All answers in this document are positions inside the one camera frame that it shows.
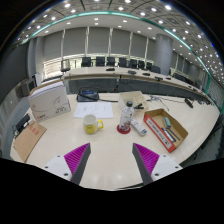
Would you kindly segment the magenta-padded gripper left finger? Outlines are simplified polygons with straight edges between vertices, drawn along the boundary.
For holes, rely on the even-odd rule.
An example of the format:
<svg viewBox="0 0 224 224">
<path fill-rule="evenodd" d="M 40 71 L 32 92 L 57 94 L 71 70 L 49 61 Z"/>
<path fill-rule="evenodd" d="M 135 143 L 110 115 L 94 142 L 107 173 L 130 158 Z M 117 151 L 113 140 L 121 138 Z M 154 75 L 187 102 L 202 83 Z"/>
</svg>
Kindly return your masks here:
<svg viewBox="0 0 224 224">
<path fill-rule="evenodd" d="M 79 185 L 90 153 L 90 144 L 84 144 L 65 155 L 56 155 L 44 165 L 43 169 Z"/>
</svg>

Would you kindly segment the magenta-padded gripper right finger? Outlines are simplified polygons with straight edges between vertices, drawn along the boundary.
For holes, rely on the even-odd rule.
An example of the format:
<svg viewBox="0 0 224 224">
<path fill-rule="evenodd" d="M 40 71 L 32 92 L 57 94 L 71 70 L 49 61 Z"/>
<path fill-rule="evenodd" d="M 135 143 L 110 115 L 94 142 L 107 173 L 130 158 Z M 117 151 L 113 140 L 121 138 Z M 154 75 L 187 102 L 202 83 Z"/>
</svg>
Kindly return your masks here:
<svg viewBox="0 0 224 224">
<path fill-rule="evenodd" d="M 182 169 L 182 167 L 167 154 L 158 155 L 137 143 L 133 144 L 132 153 L 135 157 L 144 185 Z"/>
</svg>

